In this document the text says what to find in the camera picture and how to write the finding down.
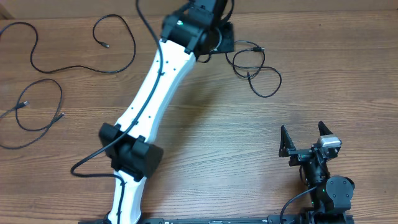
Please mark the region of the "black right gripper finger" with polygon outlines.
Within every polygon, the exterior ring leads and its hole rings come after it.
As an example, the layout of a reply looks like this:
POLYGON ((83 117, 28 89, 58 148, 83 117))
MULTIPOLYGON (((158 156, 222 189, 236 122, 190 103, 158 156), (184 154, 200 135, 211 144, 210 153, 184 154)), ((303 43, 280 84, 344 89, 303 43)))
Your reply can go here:
POLYGON ((333 133, 327 128, 323 121, 318 122, 318 130, 321 136, 332 135, 333 133))
POLYGON ((290 152, 295 150, 295 146, 284 125, 281 126, 280 133, 279 157, 288 157, 290 152))

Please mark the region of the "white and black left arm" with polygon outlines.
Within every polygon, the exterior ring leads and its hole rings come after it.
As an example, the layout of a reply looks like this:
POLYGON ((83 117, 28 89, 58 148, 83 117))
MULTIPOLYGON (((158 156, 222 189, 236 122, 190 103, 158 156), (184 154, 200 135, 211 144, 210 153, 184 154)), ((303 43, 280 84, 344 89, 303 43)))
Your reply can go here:
POLYGON ((114 125, 102 125, 99 138, 116 181, 104 223, 140 220, 145 182, 164 153, 154 141, 165 109, 198 57, 234 49, 230 15, 223 14, 226 5, 225 0, 189 1, 166 16, 154 61, 132 103, 114 125))

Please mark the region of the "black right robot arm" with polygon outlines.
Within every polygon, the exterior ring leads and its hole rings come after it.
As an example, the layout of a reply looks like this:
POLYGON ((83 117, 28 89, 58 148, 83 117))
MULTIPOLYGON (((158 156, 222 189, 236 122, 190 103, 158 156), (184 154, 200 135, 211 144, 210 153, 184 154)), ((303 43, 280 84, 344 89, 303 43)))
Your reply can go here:
POLYGON ((282 207, 279 223, 353 223, 353 217, 346 212, 351 209, 355 184, 340 175, 332 176, 326 163, 336 157, 342 141, 324 124, 318 122, 320 137, 308 149, 297 149, 285 126, 281 126, 279 157, 288 157, 289 166, 298 166, 300 180, 308 189, 291 198, 282 207), (295 216, 285 214, 287 207, 304 195, 309 194, 311 207, 301 209, 295 216))

